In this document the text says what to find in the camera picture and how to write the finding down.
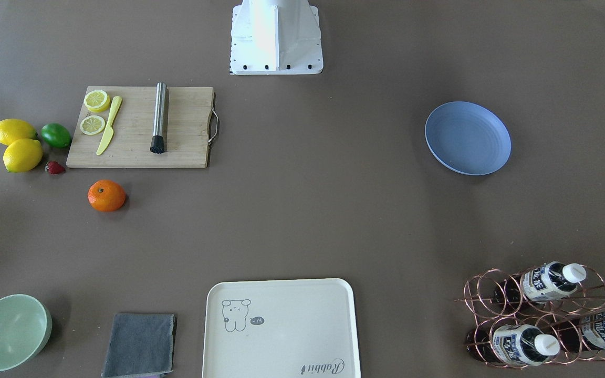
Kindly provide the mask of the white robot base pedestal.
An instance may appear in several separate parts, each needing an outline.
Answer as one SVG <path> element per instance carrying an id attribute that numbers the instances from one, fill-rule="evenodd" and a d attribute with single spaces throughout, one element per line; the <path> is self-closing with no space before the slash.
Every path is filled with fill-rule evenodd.
<path id="1" fill-rule="evenodd" d="M 308 1 L 243 1 L 233 7 L 231 75 L 315 75 L 323 69 L 317 7 Z"/>

